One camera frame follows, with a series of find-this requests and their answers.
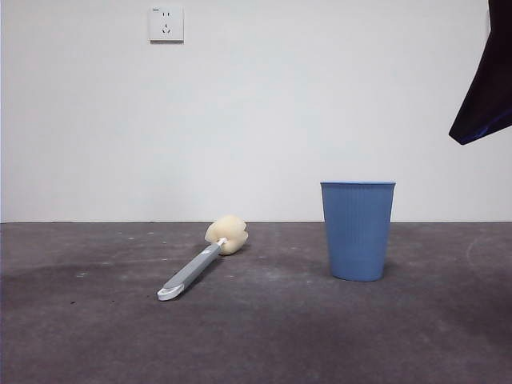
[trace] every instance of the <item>yellow sponge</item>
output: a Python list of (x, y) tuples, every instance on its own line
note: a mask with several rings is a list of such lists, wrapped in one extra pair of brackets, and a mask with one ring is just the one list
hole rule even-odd
[(245, 244), (249, 234), (245, 231), (247, 224), (243, 220), (229, 214), (211, 224), (206, 231), (205, 240), (218, 242), (221, 238), (227, 241), (222, 244), (222, 255), (233, 254)]

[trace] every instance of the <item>dark fabric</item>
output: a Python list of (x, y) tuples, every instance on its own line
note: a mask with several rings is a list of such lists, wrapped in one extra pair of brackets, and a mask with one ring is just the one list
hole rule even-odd
[(2, 383), (510, 383), (512, 223), (393, 224), (384, 279), (323, 224), (249, 223), (178, 300), (203, 223), (2, 226)]
[(467, 144), (512, 125), (512, 1), (489, 0), (490, 36), (450, 136)]

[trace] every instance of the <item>brush handle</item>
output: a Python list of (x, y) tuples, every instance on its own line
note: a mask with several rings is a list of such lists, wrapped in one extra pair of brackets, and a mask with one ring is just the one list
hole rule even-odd
[(218, 244), (211, 244), (204, 249), (203, 252), (193, 258), (186, 266), (176, 273), (163, 288), (172, 290), (173, 288), (183, 284), (183, 289), (186, 289), (201, 272), (208, 267), (213, 260), (215, 260), (220, 252), (221, 247)]

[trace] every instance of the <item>wall outlet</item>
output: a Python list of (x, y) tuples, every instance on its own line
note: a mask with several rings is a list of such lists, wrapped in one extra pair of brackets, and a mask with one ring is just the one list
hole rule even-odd
[(154, 6), (148, 20), (152, 42), (183, 42), (182, 6)]

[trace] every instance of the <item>blue cup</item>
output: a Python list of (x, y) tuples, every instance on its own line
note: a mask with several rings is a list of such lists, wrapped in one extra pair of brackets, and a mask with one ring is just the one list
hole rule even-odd
[(336, 278), (382, 277), (394, 182), (321, 182), (330, 271)]

